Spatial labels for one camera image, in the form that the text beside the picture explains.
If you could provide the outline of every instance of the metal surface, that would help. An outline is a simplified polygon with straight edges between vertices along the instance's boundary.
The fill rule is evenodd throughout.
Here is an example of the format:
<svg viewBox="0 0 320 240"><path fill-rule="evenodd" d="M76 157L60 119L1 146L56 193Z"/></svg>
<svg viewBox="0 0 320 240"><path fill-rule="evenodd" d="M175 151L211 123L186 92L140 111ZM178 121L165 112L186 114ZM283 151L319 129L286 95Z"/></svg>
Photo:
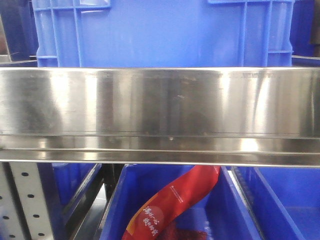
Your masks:
<svg viewBox="0 0 320 240"><path fill-rule="evenodd" d="M103 180L105 185L106 199L109 201L116 188L120 174L122 172L123 164L103 164Z"/></svg>
<svg viewBox="0 0 320 240"><path fill-rule="evenodd" d="M37 60L28 60L28 61L12 61L12 62L1 62L0 67L36 67L37 66Z"/></svg>
<svg viewBox="0 0 320 240"><path fill-rule="evenodd" d="M8 163L0 163L0 239L30 240L30 234Z"/></svg>
<svg viewBox="0 0 320 240"><path fill-rule="evenodd" d="M296 67L320 67L320 57L292 56L292 64Z"/></svg>
<svg viewBox="0 0 320 240"><path fill-rule="evenodd" d="M320 68L3 68L2 161L320 167Z"/></svg>
<svg viewBox="0 0 320 240"><path fill-rule="evenodd" d="M95 200L97 195L96 190L102 184L103 176L99 173L100 170L101 164L96 164L83 179L70 202L63 208L62 214L65 223L68 222L74 212L85 214L86 209L89 208L88 206L91 206L92 202ZM73 218L75 218L76 222L79 221L79 216Z"/></svg>
<svg viewBox="0 0 320 240"><path fill-rule="evenodd" d="M98 228L103 221L107 205L105 187L102 186L88 213L83 219L78 231L72 240L99 240L100 234Z"/></svg>
<svg viewBox="0 0 320 240"><path fill-rule="evenodd" d="M9 55L0 55L0 64L9 63L9 62L10 62L10 56Z"/></svg>
<svg viewBox="0 0 320 240"><path fill-rule="evenodd" d="M11 162L10 167L31 238L67 239L52 165Z"/></svg>

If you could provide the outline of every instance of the blue plastic crate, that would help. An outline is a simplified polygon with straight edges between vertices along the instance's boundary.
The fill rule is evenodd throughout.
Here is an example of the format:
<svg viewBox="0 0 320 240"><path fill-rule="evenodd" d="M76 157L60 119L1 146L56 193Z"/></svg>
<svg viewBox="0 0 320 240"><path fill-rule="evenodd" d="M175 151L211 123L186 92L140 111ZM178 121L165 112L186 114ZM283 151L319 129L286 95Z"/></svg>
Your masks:
<svg viewBox="0 0 320 240"><path fill-rule="evenodd" d="M94 163L53 163L60 203L66 205L76 193Z"/></svg>
<svg viewBox="0 0 320 240"><path fill-rule="evenodd" d="M241 167L239 174L266 239L320 239L320 169Z"/></svg>
<svg viewBox="0 0 320 240"><path fill-rule="evenodd" d="M33 0L40 67L290 66L295 0Z"/></svg>
<svg viewBox="0 0 320 240"><path fill-rule="evenodd" d="M1 0L0 15L11 60L36 55L38 39L31 0Z"/></svg>
<svg viewBox="0 0 320 240"><path fill-rule="evenodd" d="M293 7L290 41L293 54L313 56L315 46L310 43L315 0L296 0Z"/></svg>
<svg viewBox="0 0 320 240"><path fill-rule="evenodd" d="M100 240L121 240L136 211L190 165L127 165L110 203ZM204 231L207 239L259 240L260 235L225 167L211 193L176 220L180 229Z"/></svg>

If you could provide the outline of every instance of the red item in bin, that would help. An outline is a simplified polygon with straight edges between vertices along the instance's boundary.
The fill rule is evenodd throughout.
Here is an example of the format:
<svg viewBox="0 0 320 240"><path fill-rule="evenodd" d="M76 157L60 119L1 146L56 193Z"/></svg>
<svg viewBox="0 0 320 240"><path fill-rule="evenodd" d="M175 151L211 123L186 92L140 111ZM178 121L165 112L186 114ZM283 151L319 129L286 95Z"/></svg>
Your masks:
<svg viewBox="0 0 320 240"><path fill-rule="evenodd" d="M207 240L207 233L204 231L178 229L177 235L178 240Z"/></svg>
<svg viewBox="0 0 320 240"><path fill-rule="evenodd" d="M176 222L170 222L169 225L166 226L166 228L156 238L156 240L179 240Z"/></svg>
<svg viewBox="0 0 320 240"><path fill-rule="evenodd" d="M169 223L211 191L219 173L219 166L196 165L170 182L136 212L122 240L155 240Z"/></svg>
<svg viewBox="0 0 320 240"><path fill-rule="evenodd" d="M207 240L207 233L176 228L176 223L173 221L160 233L156 240Z"/></svg>

